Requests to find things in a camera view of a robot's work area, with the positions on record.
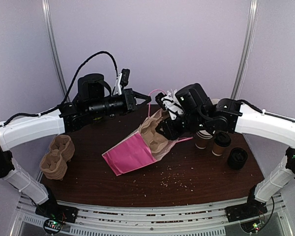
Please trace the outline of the stack of brown paper cups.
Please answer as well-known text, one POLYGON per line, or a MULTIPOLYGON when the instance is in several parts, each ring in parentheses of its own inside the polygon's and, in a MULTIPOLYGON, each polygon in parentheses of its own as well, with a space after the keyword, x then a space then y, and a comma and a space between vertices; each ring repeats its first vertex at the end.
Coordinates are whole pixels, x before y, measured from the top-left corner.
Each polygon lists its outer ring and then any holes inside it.
POLYGON ((213 135, 205 130, 197 131, 195 134, 195 146, 198 149, 205 149, 212 138, 213 135))

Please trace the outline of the black cup lid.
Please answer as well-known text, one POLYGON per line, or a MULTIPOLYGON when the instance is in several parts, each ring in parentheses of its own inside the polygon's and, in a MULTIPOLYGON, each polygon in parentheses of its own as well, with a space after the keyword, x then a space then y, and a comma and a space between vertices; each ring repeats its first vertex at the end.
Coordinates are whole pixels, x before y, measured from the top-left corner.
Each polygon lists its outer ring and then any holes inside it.
POLYGON ((231 137, 225 132, 219 132, 215 135, 214 143, 220 147, 228 147, 231 144, 231 137))

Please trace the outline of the single brown paper cup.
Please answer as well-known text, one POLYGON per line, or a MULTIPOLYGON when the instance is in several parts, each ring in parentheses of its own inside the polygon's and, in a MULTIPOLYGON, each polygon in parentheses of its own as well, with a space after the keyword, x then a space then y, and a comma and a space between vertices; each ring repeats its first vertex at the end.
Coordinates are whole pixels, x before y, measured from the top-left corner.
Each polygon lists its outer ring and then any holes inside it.
POLYGON ((231 139, 220 139, 216 137, 214 139, 211 152, 215 156, 221 156, 224 153, 225 149, 230 146, 230 144, 231 144, 231 139))

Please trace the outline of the single pulp cup carrier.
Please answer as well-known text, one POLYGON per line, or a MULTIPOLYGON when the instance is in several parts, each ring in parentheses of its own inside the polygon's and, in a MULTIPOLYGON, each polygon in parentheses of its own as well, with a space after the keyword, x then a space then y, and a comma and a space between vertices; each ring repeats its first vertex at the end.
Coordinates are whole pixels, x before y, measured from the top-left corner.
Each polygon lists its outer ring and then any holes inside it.
POLYGON ((144 142, 150 148, 152 156, 156 160, 161 160, 175 145, 174 141, 166 139, 163 135, 156 132, 156 127, 169 115, 159 109, 153 115, 146 118, 138 128, 144 142))

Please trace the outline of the white pink paper bag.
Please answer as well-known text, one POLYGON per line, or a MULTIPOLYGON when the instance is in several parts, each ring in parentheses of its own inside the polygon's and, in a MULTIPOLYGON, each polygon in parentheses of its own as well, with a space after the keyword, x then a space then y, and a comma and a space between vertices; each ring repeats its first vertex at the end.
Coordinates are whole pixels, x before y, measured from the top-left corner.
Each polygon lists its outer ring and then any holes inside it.
MULTIPOLYGON (((189 141, 191 137, 174 140, 175 144, 189 141)), ((106 163, 116 176, 143 168, 160 160, 156 160, 150 148, 144 142, 138 128, 118 144, 102 154, 106 163)))

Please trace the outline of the stack of black cup lids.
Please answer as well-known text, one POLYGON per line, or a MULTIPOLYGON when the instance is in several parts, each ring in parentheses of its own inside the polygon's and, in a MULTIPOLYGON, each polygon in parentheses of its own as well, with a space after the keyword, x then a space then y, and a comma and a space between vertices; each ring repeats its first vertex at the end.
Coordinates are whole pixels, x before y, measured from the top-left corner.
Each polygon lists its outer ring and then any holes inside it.
POLYGON ((247 152, 242 148, 236 147, 231 150, 227 164, 232 170, 240 170, 245 165, 247 159, 247 152))

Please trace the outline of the stack of pulp cup carriers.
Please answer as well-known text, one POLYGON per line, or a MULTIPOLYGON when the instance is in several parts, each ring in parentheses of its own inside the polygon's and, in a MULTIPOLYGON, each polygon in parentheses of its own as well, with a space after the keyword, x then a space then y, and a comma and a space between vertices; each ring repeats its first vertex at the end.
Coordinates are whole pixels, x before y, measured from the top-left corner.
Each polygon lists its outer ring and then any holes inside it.
POLYGON ((68 135, 54 137, 49 145, 49 151, 40 162, 40 169, 47 179, 63 180, 67 172, 67 162, 75 153, 75 146, 68 135))

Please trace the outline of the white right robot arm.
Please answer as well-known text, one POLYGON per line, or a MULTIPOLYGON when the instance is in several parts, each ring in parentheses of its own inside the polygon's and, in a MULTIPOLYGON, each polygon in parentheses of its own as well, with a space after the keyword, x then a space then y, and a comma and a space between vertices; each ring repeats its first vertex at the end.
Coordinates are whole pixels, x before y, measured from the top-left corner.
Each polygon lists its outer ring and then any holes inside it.
POLYGON ((169 114, 156 127, 168 140, 177 140, 187 132, 214 135, 222 131, 259 137, 287 148, 277 166, 252 189, 253 198, 242 206, 245 216, 254 216, 261 203, 266 203, 295 177, 295 118, 259 109, 246 100, 210 99, 198 83, 160 93, 155 100, 169 114))

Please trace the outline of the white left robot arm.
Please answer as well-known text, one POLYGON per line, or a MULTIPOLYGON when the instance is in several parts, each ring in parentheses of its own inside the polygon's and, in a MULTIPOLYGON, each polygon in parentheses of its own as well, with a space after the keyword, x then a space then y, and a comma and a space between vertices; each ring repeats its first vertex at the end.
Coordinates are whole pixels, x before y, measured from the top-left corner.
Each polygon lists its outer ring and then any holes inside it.
POLYGON ((78 131, 96 118, 134 112, 151 101, 150 96, 127 88, 127 84, 128 70, 119 74, 114 88, 102 74, 88 74, 78 79, 78 91, 71 102, 64 101, 38 114, 20 113, 0 122, 0 179, 30 197, 50 218, 57 218, 61 208, 51 191, 22 168, 12 152, 78 131))

